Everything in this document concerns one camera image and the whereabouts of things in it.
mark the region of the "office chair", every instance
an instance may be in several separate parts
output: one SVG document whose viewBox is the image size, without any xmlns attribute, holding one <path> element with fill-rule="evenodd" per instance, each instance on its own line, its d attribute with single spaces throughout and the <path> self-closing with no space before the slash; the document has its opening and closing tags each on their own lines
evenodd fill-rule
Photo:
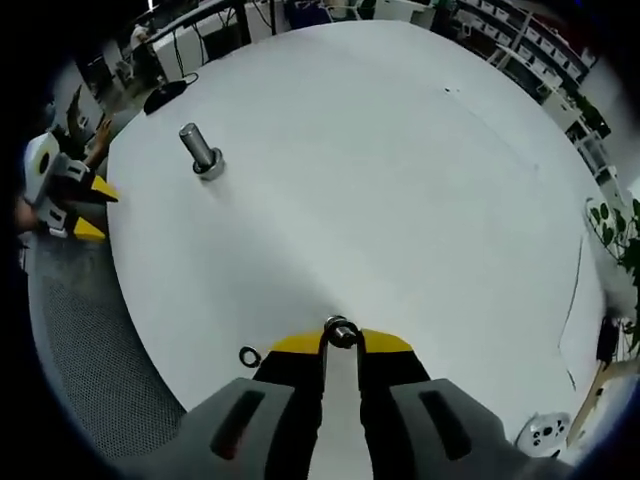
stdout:
<svg viewBox="0 0 640 480">
<path fill-rule="evenodd" d="M 45 377 L 98 453 L 131 467 L 173 438 L 185 411 L 136 333 L 109 245 L 32 240 L 29 310 Z"/>
</svg>

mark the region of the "shelf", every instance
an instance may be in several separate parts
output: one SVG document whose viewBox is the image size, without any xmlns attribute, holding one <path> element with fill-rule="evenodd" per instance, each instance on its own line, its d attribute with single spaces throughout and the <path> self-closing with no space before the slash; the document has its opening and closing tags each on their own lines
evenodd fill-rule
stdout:
<svg viewBox="0 0 640 480">
<path fill-rule="evenodd" d="M 571 63 L 580 68 L 583 73 L 589 71 L 591 67 L 584 63 L 582 57 L 578 55 L 569 45 L 564 43 L 555 33 L 549 30 L 549 27 L 540 22 L 540 20 L 532 17 L 529 26 L 534 27 L 534 29 L 540 34 L 542 38 L 545 38 L 553 43 L 553 46 L 564 53 L 565 56 L 571 60 Z"/>
<path fill-rule="evenodd" d="M 580 82 L 581 82 L 580 77 L 578 77 L 577 79 L 574 79 L 571 75 L 567 73 L 567 71 L 564 68 L 558 65 L 558 61 L 555 58 L 553 58 L 552 55 L 542 50 L 542 47 L 540 47 L 540 45 L 528 39 L 527 37 L 522 37 L 522 41 L 520 43 L 521 44 L 524 43 L 525 47 L 531 50 L 531 52 L 536 57 L 538 57 L 544 63 L 549 65 L 551 68 L 553 68 L 558 73 L 558 75 L 562 77 L 563 82 L 569 82 L 575 87 L 580 85 Z"/>
<path fill-rule="evenodd" d="M 524 20 L 524 18 L 527 16 L 527 12 L 525 12 L 521 8 L 516 7 L 515 5 L 512 5 L 509 2 L 505 2 L 504 0 L 486 0 L 486 1 L 489 3 L 492 3 L 496 7 L 503 9 L 505 12 L 509 12 L 510 15 L 519 17 L 520 20 Z"/>
<path fill-rule="evenodd" d="M 499 18 L 491 15 L 488 12 L 485 12 L 484 10 L 481 10 L 479 7 L 476 7 L 475 5 L 460 3 L 459 6 L 461 9 L 466 10 L 467 12 L 473 13 L 474 15 L 478 16 L 485 22 L 489 23 L 490 25 L 493 25 L 500 31 L 506 33 L 511 38 L 515 38 L 515 36 L 518 34 L 518 29 L 516 27 L 514 27 L 513 25 L 507 22 L 503 22 Z"/>
</svg>

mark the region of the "white round table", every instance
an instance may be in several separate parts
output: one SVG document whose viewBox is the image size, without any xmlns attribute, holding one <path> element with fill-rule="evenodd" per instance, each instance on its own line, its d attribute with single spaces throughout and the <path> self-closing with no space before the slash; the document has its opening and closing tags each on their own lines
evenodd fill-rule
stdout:
<svg viewBox="0 0 640 480">
<path fill-rule="evenodd" d="M 109 165 L 120 286 L 186 409 L 253 374 L 243 345 L 266 353 L 341 314 L 409 341 L 511 440 L 535 412 L 576 413 L 584 388 L 559 344 L 572 308 L 585 348 L 600 323 L 588 245 L 579 254 L 597 186 L 524 91 L 386 21 L 289 32 L 198 73 L 131 122 Z M 211 183 L 178 137 L 188 122 L 224 154 Z"/>
</svg>

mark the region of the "black cable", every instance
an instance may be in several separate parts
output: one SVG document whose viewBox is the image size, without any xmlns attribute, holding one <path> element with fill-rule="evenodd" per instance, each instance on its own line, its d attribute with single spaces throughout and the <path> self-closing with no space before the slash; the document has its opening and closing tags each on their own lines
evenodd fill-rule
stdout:
<svg viewBox="0 0 640 480">
<path fill-rule="evenodd" d="M 198 36 L 198 43 L 200 44 L 200 58 L 202 59 L 202 65 L 204 65 L 205 59 L 204 59 L 204 38 L 202 38 L 202 35 L 200 35 L 200 30 L 198 30 L 198 25 L 197 24 L 193 24 L 193 30 L 196 32 L 196 35 Z"/>
<path fill-rule="evenodd" d="M 176 37 L 176 31 L 173 31 L 173 49 L 176 51 L 176 60 L 178 61 L 178 68 L 180 69 L 180 75 L 184 78 L 184 65 L 182 65 L 182 57 L 180 56 L 180 50 L 178 49 L 178 37 Z"/>
<path fill-rule="evenodd" d="M 194 83 L 196 83 L 198 81 L 198 79 L 200 78 L 200 75 L 198 75 L 196 72 L 191 72 L 191 73 L 187 73 L 183 78 L 187 79 L 189 77 L 193 76 L 193 80 L 191 80 L 190 82 L 187 82 L 187 86 L 189 85 L 193 85 Z"/>
<path fill-rule="evenodd" d="M 260 8 L 258 7 L 258 4 L 256 3 L 256 0 L 251 0 L 251 3 L 253 3 L 253 6 L 256 7 L 256 10 L 258 10 L 258 15 L 260 15 L 260 18 L 262 19 L 262 21 L 264 22 L 264 24 L 269 27 L 269 30 L 271 30 L 271 24 L 269 22 L 267 22 L 267 19 L 264 18 L 264 15 L 262 15 L 262 11 L 260 10 Z"/>
<path fill-rule="evenodd" d="M 226 28 L 228 26 L 228 24 L 224 23 L 224 20 L 222 19 L 222 14 L 220 12 L 218 12 L 218 18 L 220 19 L 220 23 L 222 24 L 222 28 Z"/>
<path fill-rule="evenodd" d="M 229 10 L 227 10 L 227 27 L 229 26 L 229 22 L 231 21 L 231 19 L 235 14 L 236 14 L 235 9 L 230 8 Z"/>
</svg>

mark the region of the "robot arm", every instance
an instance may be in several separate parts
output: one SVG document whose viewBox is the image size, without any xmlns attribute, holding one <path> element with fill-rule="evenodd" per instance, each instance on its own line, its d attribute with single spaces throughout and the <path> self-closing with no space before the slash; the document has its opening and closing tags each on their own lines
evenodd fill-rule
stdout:
<svg viewBox="0 0 640 480">
<path fill-rule="evenodd" d="M 324 331 L 279 341 L 252 380 L 234 380 L 187 413 L 177 437 L 148 457 L 146 476 L 306 479 L 322 422 L 328 343 L 357 347 L 374 479 L 549 480 L 570 472 L 512 446 L 496 415 L 450 381 L 430 380 L 402 339 L 332 317 Z"/>
<path fill-rule="evenodd" d="M 31 140 L 24 154 L 24 199 L 49 233 L 66 238 L 99 241 L 105 234 L 80 217 L 65 201 L 118 201 L 116 190 L 78 160 L 60 151 L 55 137 L 45 133 Z"/>
</svg>

